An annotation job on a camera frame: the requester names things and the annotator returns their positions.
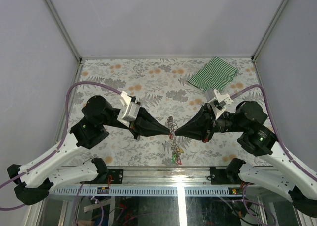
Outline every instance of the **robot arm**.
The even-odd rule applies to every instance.
[[[175,135],[206,143],[214,133],[243,132],[237,139],[242,148],[275,166],[284,174],[285,180],[269,173],[260,173],[258,169],[254,174],[250,173],[253,172],[253,168],[245,162],[243,164],[234,162],[231,166],[229,165],[228,177],[256,183],[270,189],[292,201],[294,207],[303,213],[317,217],[317,183],[289,160],[278,143],[276,135],[263,126],[267,115],[262,107],[255,101],[244,101],[238,104],[235,113],[229,113],[225,106],[231,104],[232,100],[227,94],[221,95],[217,90],[210,90],[207,92],[207,98],[209,101],[188,123],[180,127]],[[317,176],[316,172],[293,154],[291,155],[305,170]]]
[[[25,172],[14,182],[17,184],[15,193],[24,204],[31,205],[43,200],[49,192],[80,181],[99,180],[102,182],[108,174],[108,169],[102,159],[93,159],[90,163],[74,168],[59,169],[64,163],[78,154],[87,153],[109,136],[104,125],[129,130],[135,139],[142,136],[169,134],[165,126],[159,124],[135,97],[122,92],[122,109],[113,108],[102,96],[93,96],[82,112],[84,117],[66,135],[60,148],[59,143],[48,149],[42,155],[25,165],[13,164],[7,171],[10,178]],[[35,164],[47,158],[43,164],[33,168]]]

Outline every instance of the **wire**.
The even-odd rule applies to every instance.
[[[264,205],[262,205],[262,204],[260,204],[260,203],[258,203],[258,202],[255,202],[255,201],[252,201],[252,200],[246,200],[246,199],[245,199],[246,189],[247,189],[247,187],[248,187],[249,185],[250,185],[250,183],[246,184],[246,186],[244,187],[243,192],[242,192],[242,202],[243,202],[244,207],[246,208],[247,212],[250,214],[250,216],[251,216],[253,219],[255,219],[258,223],[260,223],[260,224],[262,224],[262,225],[264,225],[264,226],[276,226],[277,220],[276,220],[275,215],[272,213],[271,210],[269,210],[266,206],[264,206]],[[259,205],[259,206],[263,207],[263,208],[265,209],[265,211],[267,211],[270,215],[272,215],[273,220],[274,220],[274,223],[273,223],[272,225],[268,225],[268,224],[265,224],[265,223],[261,222],[260,220],[258,220],[255,216],[253,216],[253,214],[251,213],[250,209],[248,208],[246,202],[250,202],[250,203],[252,203],[252,204]]]
[[[108,189],[109,189],[109,193],[110,193],[110,185],[111,185],[111,182],[112,182],[112,175],[109,175],[109,176],[108,176]]]
[[[121,210],[119,216],[117,217],[117,219],[116,219],[117,221],[119,220],[119,218],[120,218],[120,216],[122,215],[123,211],[124,211],[124,208],[122,208],[122,210]]]
[[[258,214],[254,209],[251,209],[251,208],[250,208],[249,210],[252,210],[254,213]]]
[[[239,217],[239,218],[241,218],[241,216],[240,216],[240,214],[238,213],[238,212],[236,212],[236,210],[234,209],[234,205],[232,204],[232,200],[225,200],[225,199],[223,199],[222,197],[220,197],[220,196],[218,196],[224,203],[226,203],[229,207],[230,207],[230,209],[232,209],[234,212],[235,212],[235,214]]]
[[[76,205],[77,205],[77,202],[78,202],[78,198],[79,198],[79,193],[81,192],[81,189],[83,188],[85,182],[83,182],[81,184],[81,186],[79,187],[78,191],[77,191],[77,194],[75,196],[75,202],[74,202],[74,206],[73,206],[73,222],[76,226],[78,226],[77,222],[76,222]]]
[[[235,99],[235,98],[237,98],[238,96],[240,96],[240,95],[242,95],[243,93],[245,93],[246,91],[249,91],[249,90],[251,90],[252,88],[256,88],[256,87],[258,87],[258,88],[261,89],[262,94],[263,94],[263,98],[264,98],[264,102],[265,102],[265,107],[266,107],[267,115],[268,115],[268,117],[270,118],[270,120],[273,120],[273,115],[272,115],[271,111],[270,111],[269,108],[268,108],[268,100],[267,100],[267,96],[266,96],[266,93],[265,93],[265,91],[264,91],[263,86],[261,86],[261,85],[259,85],[259,84],[251,85],[251,86],[249,86],[249,87],[247,87],[247,88],[245,88],[245,89],[243,89],[243,90],[241,90],[241,91],[239,91],[239,92],[233,94],[232,96],[230,96],[230,98],[231,98],[231,99]],[[294,158],[292,157],[292,155],[289,153],[288,149],[286,148],[285,144],[283,143],[282,138],[281,138],[281,136],[279,135],[279,133],[278,133],[278,131],[277,131],[277,127],[275,126],[274,122],[271,121],[271,123],[272,123],[272,127],[273,127],[273,129],[274,129],[276,138],[277,138],[279,144],[281,145],[281,147],[282,147],[284,153],[288,156],[289,160],[290,160],[291,162],[293,162],[294,165],[297,166],[303,173],[305,173],[307,176],[309,176],[311,179],[313,179],[314,181],[317,182],[317,178],[316,178],[315,176],[313,176],[312,174],[310,174],[310,173],[309,173],[306,169],[304,169],[297,161],[294,160]]]
[[[178,165],[182,165],[182,160],[178,159],[178,160],[176,161],[176,163],[177,163]]]
[[[116,209],[121,209],[120,207],[115,207],[113,210],[111,210],[108,214],[112,213],[113,211],[115,211]],[[94,220],[95,218],[99,217],[101,215],[96,215],[94,217],[92,217],[90,220]]]
[[[83,182],[82,184],[81,184],[81,186],[79,187],[79,189],[78,189],[78,191],[77,191],[77,194],[76,194],[76,196],[75,196],[75,202],[74,202],[74,206],[73,206],[73,222],[74,222],[74,224],[76,225],[76,226],[78,226],[78,224],[77,224],[77,221],[76,221],[76,205],[77,205],[77,202],[78,202],[78,198],[79,198],[79,194],[80,194],[80,192],[81,192],[81,190],[82,190],[82,188],[83,188],[83,186],[84,186],[84,184],[85,184],[85,182]],[[104,220],[104,208],[103,208],[103,205],[102,205],[102,203],[98,200],[98,199],[96,199],[94,196],[91,198],[92,200],[95,200],[99,205],[100,205],[100,209],[101,209],[101,219],[100,219],[100,222],[99,222],[99,224],[98,224],[98,226],[101,226],[101,224],[102,224],[102,222],[103,222],[103,220]]]
[[[189,206],[187,207],[186,212],[189,210],[189,208],[190,208],[190,206],[192,205],[193,201],[194,201],[194,197],[192,198],[192,201],[190,202]]]
[[[243,181],[240,185],[240,189],[242,189],[244,185],[245,185],[245,182]]]
[[[249,225],[252,225],[252,226],[258,226],[259,225],[259,224],[253,224],[253,223],[250,223],[250,222],[246,221],[244,218],[242,218],[240,216],[240,214],[236,211],[236,209],[233,206],[232,206],[232,210],[239,217],[239,219],[242,220],[243,222],[245,222],[246,224],[249,224]]]
[[[67,94],[66,94],[66,101],[65,101],[65,126],[64,126],[64,130],[63,130],[63,134],[62,134],[62,137],[61,137],[61,140],[58,144],[58,146],[56,147],[57,150],[61,148],[61,146],[63,145],[64,141],[65,141],[65,138],[66,138],[66,135],[67,135],[67,131],[68,131],[68,117],[69,117],[69,109],[68,109],[68,105],[69,105],[69,98],[70,98],[70,94],[71,94],[71,91],[77,87],[77,86],[80,86],[80,85],[94,85],[94,86],[99,86],[99,87],[102,87],[102,88],[105,88],[105,89],[108,89],[110,91],[113,91],[117,94],[121,94],[120,91],[110,87],[110,86],[107,86],[105,84],[101,84],[101,83],[97,83],[97,82],[92,82],[92,81],[80,81],[80,82],[77,82],[77,83],[74,83],[73,85],[71,85],[67,91]],[[26,170],[26,172],[23,172],[17,176],[15,176],[14,178],[6,181],[5,183],[3,183],[2,185],[0,185],[0,189],[2,189],[3,187],[5,187],[6,185],[10,184],[11,182],[19,179],[20,177],[24,176],[27,172],[30,172],[32,171],[34,168],[38,167],[40,164],[42,164],[43,162],[47,161],[49,158],[51,158],[56,152],[57,150],[54,150],[52,151],[48,156],[46,156],[45,158],[43,158],[42,160],[40,160],[38,163],[34,164],[33,166],[31,166],[30,168],[28,168]],[[19,206],[16,206],[16,207],[12,207],[12,208],[2,208],[0,207],[0,211],[11,211],[11,210],[17,210],[17,209],[20,209],[24,206],[25,204],[22,204],[22,205],[19,205]]]

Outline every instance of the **white wall panel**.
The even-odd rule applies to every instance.
[[[257,60],[283,141],[315,171],[316,10],[316,0],[290,0]]]
[[[0,0],[0,184],[11,164],[51,147],[76,60],[42,0]],[[21,202],[15,184],[0,190],[0,207]],[[20,226],[27,207],[0,211],[0,225]]]
[[[84,56],[251,56],[282,0],[52,0]]]

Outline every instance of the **floral tablecloth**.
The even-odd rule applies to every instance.
[[[142,106],[161,124],[173,116],[180,127],[191,119],[206,101],[204,93],[189,85],[187,80],[199,71],[210,59],[127,59],[86,60],[81,81],[104,83],[129,95],[135,95]],[[257,84],[257,77],[249,58],[224,58],[227,63],[239,69],[238,75],[223,92],[230,95]],[[77,89],[70,114],[73,126],[82,117],[81,109],[93,95],[104,96],[114,107],[121,108],[117,94],[96,86],[84,85]],[[235,99],[228,110],[243,100],[257,101],[264,109],[261,91],[253,89]],[[271,129],[267,120],[266,126]],[[95,146],[89,154],[82,154],[68,162],[68,166],[82,164],[89,157],[103,158],[109,166],[173,166],[170,139],[167,135],[133,139],[128,130],[106,126],[110,136]],[[240,133],[216,133],[209,143],[178,137],[177,143],[184,150],[181,155],[183,166],[226,166],[238,157],[247,162],[268,165],[262,159],[248,154],[237,143]]]

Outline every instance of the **glass panel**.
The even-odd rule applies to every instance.
[[[298,226],[297,218],[293,205],[289,201],[280,201],[274,203],[277,216],[277,226]]]
[[[60,218],[62,200],[47,198],[40,218],[39,226],[57,226]]]
[[[180,205],[180,197],[115,197],[113,217],[110,204],[104,205],[103,226],[240,226],[241,221],[232,209],[217,197],[186,197]],[[99,207],[85,211],[94,201],[81,202],[79,226],[98,225]]]

